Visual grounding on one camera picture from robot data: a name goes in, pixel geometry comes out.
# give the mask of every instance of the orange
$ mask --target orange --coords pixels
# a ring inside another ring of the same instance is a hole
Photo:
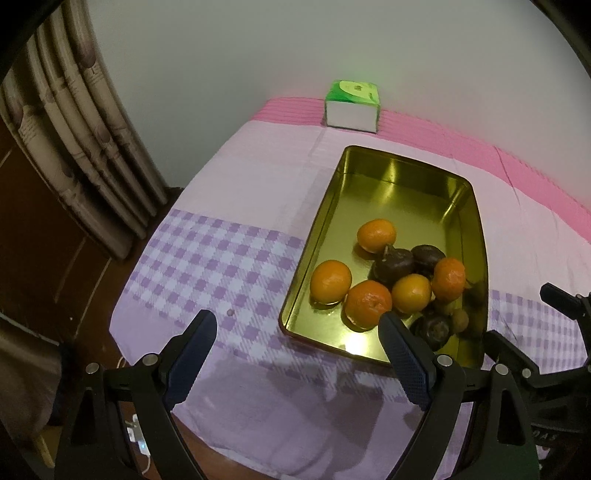
[[[389,220],[376,218],[364,223],[357,230],[357,242],[364,250],[380,254],[384,247],[396,241],[396,229]]]
[[[351,287],[351,270],[343,262],[327,260],[318,265],[310,280],[310,295],[323,304],[337,303]]]
[[[437,300],[449,303],[458,299],[466,284],[466,269],[459,260],[451,257],[442,258],[433,273],[431,288]]]
[[[381,283],[364,280],[355,285],[345,300],[345,315],[357,327],[370,330],[383,313],[392,309],[390,292]]]
[[[392,287],[392,305],[402,313],[417,313],[431,301],[431,284],[427,277],[411,273]]]

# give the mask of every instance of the white wall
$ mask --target white wall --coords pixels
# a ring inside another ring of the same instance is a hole
[[[87,0],[106,68],[185,186],[274,96],[374,82],[387,109],[500,146],[591,206],[591,80],[529,0]]]

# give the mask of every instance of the metal bolt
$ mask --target metal bolt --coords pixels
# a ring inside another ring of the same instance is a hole
[[[437,363],[442,367],[450,367],[453,363],[452,357],[448,355],[439,355],[437,357]]]
[[[142,358],[142,363],[149,367],[150,365],[154,365],[158,361],[158,355],[155,353],[148,353],[148,355],[144,355]]]
[[[499,375],[506,375],[509,373],[509,369],[503,364],[496,364],[495,370]]]
[[[99,370],[99,364],[96,362],[92,362],[91,364],[86,365],[86,373],[87,374],[95,374]]]

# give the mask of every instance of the purple gingham fabric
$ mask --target purple gingham fabric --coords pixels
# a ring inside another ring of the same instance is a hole
[[[392,369],[309,347],[280,331],[279,312],[303,245],[277,231],[173,209],[149,241],[124,293],[177,333],[199,310],[211,310],[219,325],[215,348],[278,372],[286,381],[392,408],[408,404]],[[542,372],[578,367],[585,360],[577,324],[537,301],[491,290],[488,328],[521,348]],[[459,421],[464,429],[468,415],[469,408]],[[462,428],[436,478],[452,471]]]
[[[314,385],[407,403],[391,369],[284,335],[279,312],[301,239],[173,209],[149,241],[124,293],[184,329],[201,309],[219,325],[215,347]]]
[[[543,374],[580,367],[587,358],[577,322],[539,301],[491,290],[488,329],[520,348]]]

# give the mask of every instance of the gold tray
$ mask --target gold tray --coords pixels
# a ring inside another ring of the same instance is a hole
[[[318,309],[310,302],[310,277],[324,260],[348,265],[353,285],[368,278],[373,258],[359,251],[356,234],[361,225],[375,218],[394,223],[396,247],[430,244],[464,263],[469,288],[454,306],[467,311],[469,327],[461,336],[452,336],[440,352],[464,367],[480,367],[488,319],[488,267],[472,186],[451,172],[370,148],[351,146],[343,152],[281,309],[282,330],[319,348],[389,363],[377,328],[355,332],[343,322],[342,304]]]

